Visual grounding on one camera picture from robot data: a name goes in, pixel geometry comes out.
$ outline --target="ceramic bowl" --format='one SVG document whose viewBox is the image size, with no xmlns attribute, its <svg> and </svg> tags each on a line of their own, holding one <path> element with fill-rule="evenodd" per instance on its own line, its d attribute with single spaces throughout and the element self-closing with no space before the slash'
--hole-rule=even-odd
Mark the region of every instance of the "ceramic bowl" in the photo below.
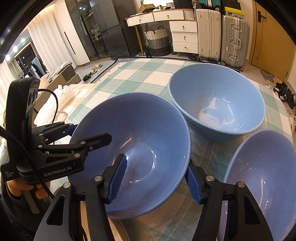
<svg viewBox="0 0 296 241">
<path fill-rule="evenodd" d="M 128 163 L 117 198 L 106 205 L 110 218 L 143 215 L 167 200 L 189 165 L 191 137 L 181 112 L 168 100 L 150 93 L 126 93 L 91 110 L 77 126 L 70 143 L 109 133 L 109 146 L 89 152 L 84 171 L 69 176 L 73 184 L 101 175 L 118 154 Z"/>
<path fill-rule="evenodd" d="M 225 141 L 253 132 L 265 119 L 259 90 L 221 65 L 185 66 L 172 75 L 168 89 L 189 127 L 209 140 Z"/>
<path fill-rule="evenodd" d="M 268 223 L 274 241 L 283 241 L 296 222 L 296 152 L 272 130 L 250 135 L 237 149 L 223 182 L 243 181 Z M 218 240 L 223 241 L 227 202 L 223 202 Z"/>
</svg>

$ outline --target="bowl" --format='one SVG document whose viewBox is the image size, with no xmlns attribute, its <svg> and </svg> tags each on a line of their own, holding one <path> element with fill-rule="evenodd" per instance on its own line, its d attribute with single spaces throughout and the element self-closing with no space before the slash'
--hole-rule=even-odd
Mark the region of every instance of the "bowl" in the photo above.
<svg viewBox="0 0 296 241">
<path fill-rule="evenodd" d="M 237 138 L 265 119 L 259 90 L 240 73 L 216 64 L 192 64 L 175 72 L 169 94 L 189 127 L 212 141 Z"/>
<path fill-rule="evenodd" d="M 243 181 L 268 223 L 274 241 L 282 241 L 296 221 L 296 152 L 272 130 L 250 135 L 237 149 L 223 182 Z M 223 202 L 218 240 L 223 241 L 227 202 Z"/>
<path fill-rule="evenodd" d="M 117 198 L 106 205 L 108 217 L 133 218 L 157 208 L 179 186 L 189 165 L 191 137 L 181 112 L 154 94 L 118 95 L 91 110 L 70 143 L 106 132 L 111 144 L 89 152 L 84 171 L 69 181 L 80 184 L 101 175 L 123 153 L 127 169 Z"/>
</svg>

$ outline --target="black sleeve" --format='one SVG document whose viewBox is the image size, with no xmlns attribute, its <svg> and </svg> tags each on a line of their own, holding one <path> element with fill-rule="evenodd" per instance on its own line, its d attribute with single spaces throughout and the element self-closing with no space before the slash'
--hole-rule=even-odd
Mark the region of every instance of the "black sleeve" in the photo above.
<svg viewBox="0 0 296 241">
<path fill-rule="evenodd" d="M 33 214 L 25 197 L 14 197 L 1 177 L 1 205 L 17 232 L 25 240 L 33 240 L 45 213 Z"/>
</svg>

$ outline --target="white desk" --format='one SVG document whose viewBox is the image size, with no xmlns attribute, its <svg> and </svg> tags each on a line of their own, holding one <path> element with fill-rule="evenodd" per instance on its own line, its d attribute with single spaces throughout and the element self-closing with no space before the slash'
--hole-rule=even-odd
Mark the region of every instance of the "white desk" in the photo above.
<svg viewBox="0 0 296 241">
<path fill-rule="evenodd" d="M 144 56 L 144 52 L 137 25 L 166 20 L 170 21 L 174 51 L 198 54 L 197 22 L 193 18 L 193 9 L 169 9 L 136 14 L 126 18 L 126 22 L 130 27 L 135 26 L 141 48 L 140 56 Z"/>
</svg>

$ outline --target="metal screw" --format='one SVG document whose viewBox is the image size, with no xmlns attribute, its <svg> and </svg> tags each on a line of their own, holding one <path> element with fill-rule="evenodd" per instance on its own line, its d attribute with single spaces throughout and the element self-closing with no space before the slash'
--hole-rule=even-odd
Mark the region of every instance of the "metal screw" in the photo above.
<svg viewBox="0 0 296 241">
<path fill-rule="evenodd" d="M 207 181 L 212 182 L 215 178 L 213 176 L 207 176 L 206 179 Z"/>
<path fill-rule="evenodd" d="M 99 182 L 99 181 L 102 181 L 103 180 L 103 177 L 102 176 L 96 176 L 96 177 L 94 177 L 94 180 L 96 182 Z"/>
<path fill-rule="evenodd" d="M 68 188 L 68 187 L 70 187 L 70 186 L 71 186 L 71 183 L 70 183 L 70 182 L 66 182 L 66 183 L 63 184 L 63 187 L 64 187 L 64 188 Z"/>
<path fill-rule="evenodd" d="M 240 188 L 244 188 L 246 186 L 246 184 L 244 182 L 238 182 L 237 185 L 240 187 Z"/>
</svg>

